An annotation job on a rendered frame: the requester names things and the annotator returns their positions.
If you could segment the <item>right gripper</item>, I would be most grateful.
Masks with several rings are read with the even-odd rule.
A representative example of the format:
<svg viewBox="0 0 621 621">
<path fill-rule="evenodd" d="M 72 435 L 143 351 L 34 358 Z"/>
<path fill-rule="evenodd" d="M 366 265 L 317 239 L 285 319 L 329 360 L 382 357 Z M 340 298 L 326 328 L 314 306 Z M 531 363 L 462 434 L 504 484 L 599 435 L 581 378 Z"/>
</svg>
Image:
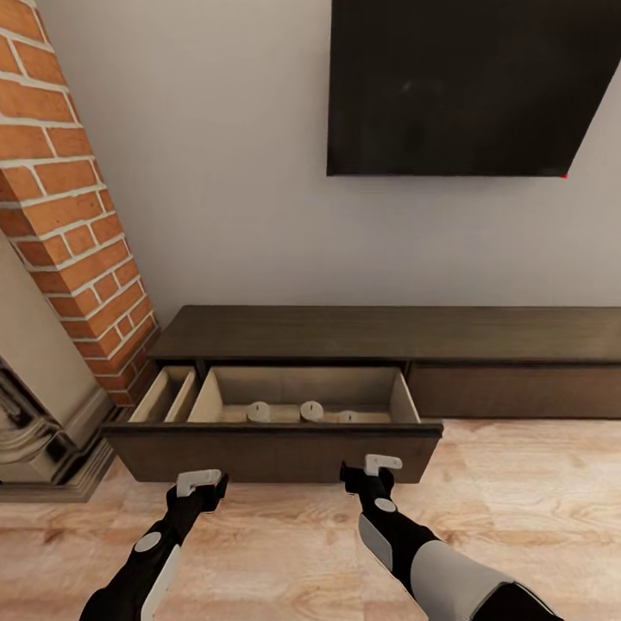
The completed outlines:
<svg viewBox="0 0 621 621">
<path fill-rule="evenodd" d="M 351 493 L 359 493 L 359 497 L 363 491 L 370 486 L 378 486 L 383 489 L 388 496 L 391 496 L 393 486 L 393 477 L 385 470 L 379 471 L 378 477 L 367 476 L 362 468 L 347 468 L 346 462 L 342 462 L 340 480 L 345 484 L 345 490 Z"/>
</svg>

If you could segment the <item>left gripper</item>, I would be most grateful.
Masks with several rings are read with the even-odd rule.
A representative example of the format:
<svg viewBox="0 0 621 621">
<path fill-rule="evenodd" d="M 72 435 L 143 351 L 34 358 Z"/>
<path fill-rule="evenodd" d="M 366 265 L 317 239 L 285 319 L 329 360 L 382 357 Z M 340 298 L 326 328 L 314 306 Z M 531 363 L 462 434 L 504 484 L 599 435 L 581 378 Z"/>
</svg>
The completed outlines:
<svg viewBox="0 0 621 621">
<path fill-rule="evenodd" d="M 196 490 L 189 497 L 177 498 L 177 487 L 166 493 L 168 511 L 182 511 L 189 518 L 191 525 L 197 520 L 199 512 L 214 511 L 220 499 L 224 498 L 228 484 L 226 473 L 218 484 L 196 485 Z"/>
</svg>

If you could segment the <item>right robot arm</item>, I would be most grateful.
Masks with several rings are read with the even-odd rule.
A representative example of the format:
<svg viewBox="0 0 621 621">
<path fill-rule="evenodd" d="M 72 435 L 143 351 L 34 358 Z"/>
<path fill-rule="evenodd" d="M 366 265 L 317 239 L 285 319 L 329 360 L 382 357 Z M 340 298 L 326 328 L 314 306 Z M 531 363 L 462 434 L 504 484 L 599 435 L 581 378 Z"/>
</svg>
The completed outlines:
<svg viewBox="0 0 621 621">
<path fill-rule="evenodd" d="M 392 502 L 400 458 L 367 454 L 367 465 L 347 468 L 340 480 L 359 493 L 362 541 L 400 579 L 430 621 L 564 621 L 546 600 L 516 577 L 468 558 Z"/>
</svg>

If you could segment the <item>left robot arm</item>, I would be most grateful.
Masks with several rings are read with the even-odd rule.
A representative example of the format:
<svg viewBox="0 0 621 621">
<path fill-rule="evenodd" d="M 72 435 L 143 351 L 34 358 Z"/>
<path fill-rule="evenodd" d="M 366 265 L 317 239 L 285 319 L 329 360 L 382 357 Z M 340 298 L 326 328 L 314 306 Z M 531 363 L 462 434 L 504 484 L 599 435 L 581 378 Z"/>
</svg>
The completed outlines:
<svg viewBox="0 0 621 621">
<path fill-rule="evenodd" d="M 218 469 L 179 473 L 166 493 L 168 513 L 142 536 L 127 565 L 105 589 L 95 591 L 79 621 L 151 621 L 180 563 L 180 546 L 199 512 L 224 498 L 228 473 Z"/>
</svg>

